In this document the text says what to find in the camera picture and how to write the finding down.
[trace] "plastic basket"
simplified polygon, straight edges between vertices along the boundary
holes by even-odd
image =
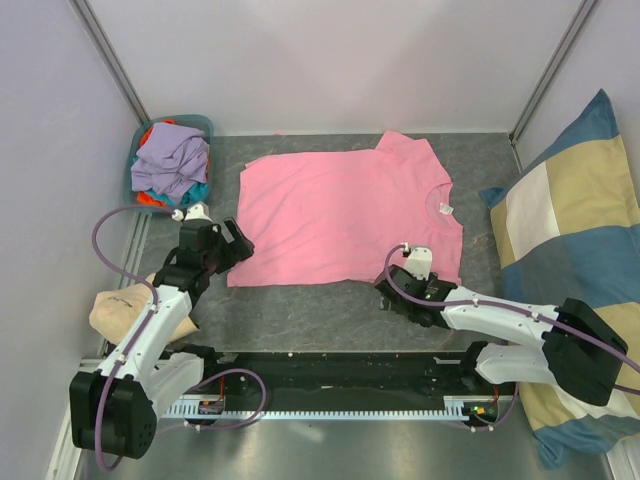
[[[140,128],[136,130],[135,135],[131,139],[131,148],[129,149],[129,155],[127,156],[127,165],[124,171],[124,202],[127,205],[140,205],[136,200],[138,192],[134,192],[131,189],[131,166],[133,165],[133,159],[136,156],[136,152],[140,148],[140,139],[142,138],[142,136],[147,130],[149,130],[149,128],[151,128],[154,123],[161,122],[163,120],[173,120],[174,122],[176,122],[176,125],[193,127],[204,132],[204,136],[202,138],[209,144],[209,169],[207,175],[207,187],[205,189],[205,196],[201,201],[207,202],[211,195],[211,187],[213,185],[213,162],[211,160],[213,153],[213,124],[207,117],[203,117],[202,115],[173,115],[170,117],[155,118],[141,125]],[[183,209],[189,207],[190,205],[191,204],[176,205],[176,208]],[[163,214],[158,210],[153,211],[146,208],[140,208],[138,211],[140,213],[146,213],[148,215]]]

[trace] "beige pillow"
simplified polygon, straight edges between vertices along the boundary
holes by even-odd
[[[149,275],[147,281],[153,281],[154,276],[155,274]],[[101,292],[96,295],[93,310],[89,314],[89,324],[104,338],[117,345],[137,320],[148,299],[149,289],[141,283],[122,290]],[[186,317],[173,332],[169,342],[197,331],[198,327]]]

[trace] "wall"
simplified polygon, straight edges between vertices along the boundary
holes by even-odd
[[[121,202],[134,117],[65,0],[0,2],[0,465],[43,478],[69,381],[99,337],[87,315],[115,276],[91,250]],[[120,260],[130,218],[107,224]]]
[[[600,2],[518,145],[523,164],[577,117],[598,89],[613,102],[640,196],[640,2]]]
[[[153,117],[506,132],[579,0],[88,0]]]

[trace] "pink t-shirt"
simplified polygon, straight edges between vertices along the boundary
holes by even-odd
[[[402,242],[429,247],[432,271],[460,283],[453,184],[427,140],[388,131],[375,150],[269,155],[240,183],[237,220],[255,253],[230,287],[373,282]]]

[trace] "lavender towel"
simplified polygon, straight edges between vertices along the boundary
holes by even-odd
[[[179,205],[196,182],[207,182],[207,142],[203,135],[197,128],[155,123],[131,166],[131,188],[136,192],[154,190]]]

